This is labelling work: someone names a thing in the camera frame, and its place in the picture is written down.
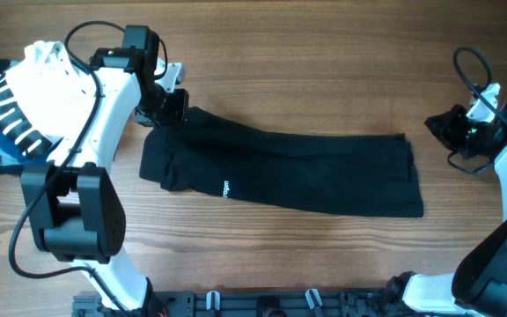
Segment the black t-shirt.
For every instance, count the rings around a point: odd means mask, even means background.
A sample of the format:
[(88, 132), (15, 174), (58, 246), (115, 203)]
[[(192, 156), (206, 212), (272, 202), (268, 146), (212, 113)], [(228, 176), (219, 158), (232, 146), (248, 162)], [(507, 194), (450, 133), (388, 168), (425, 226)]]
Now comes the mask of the black t-shirt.
[(402, 134), (267, 132), (192, 107), (183, 124), (145, 138), (139, 175), (167, 191), (325, 214), (424, 214), (412, 147)]

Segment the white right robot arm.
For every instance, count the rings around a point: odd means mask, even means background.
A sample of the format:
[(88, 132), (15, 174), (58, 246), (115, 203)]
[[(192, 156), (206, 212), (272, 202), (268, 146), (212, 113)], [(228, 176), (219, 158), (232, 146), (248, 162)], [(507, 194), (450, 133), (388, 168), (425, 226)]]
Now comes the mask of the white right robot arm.
[(432, 133), (452, 154), (482, 156), (496, 173), (500, 222), (448, 274), (407, 273), (391, 280), (386, 316), (507, 316), (507, 100), (500, 107), (498, 84), (474, 90), (468, 109), (429, 118)]

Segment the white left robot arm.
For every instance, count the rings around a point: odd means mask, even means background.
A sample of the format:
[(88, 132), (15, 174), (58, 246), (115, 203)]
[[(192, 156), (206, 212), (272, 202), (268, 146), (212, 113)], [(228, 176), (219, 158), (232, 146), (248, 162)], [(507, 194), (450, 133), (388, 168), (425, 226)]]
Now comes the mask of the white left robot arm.
[[(122, 246), (126, 215), (109, 170), (132, 112), (144, 127), (182, 123), (188, 93), (180, 88), (183, 66), (158, 59), (166, 48), (157, 33), (147, 26), (121, 30), (121, 46), (97, 49), (88, 63), (69, 55), (95, 84), (92, 108), (73, 144), (22, 173), (26, 209), (11, 235), (8, 259), (16, 274), (31, 279), (83, 273), (99, 292), (105, 316), (166, 316), (150, 280)], [(19, 267), (16, 246), (25, 223), (36, 247), (68, 268), (31, 273)]]

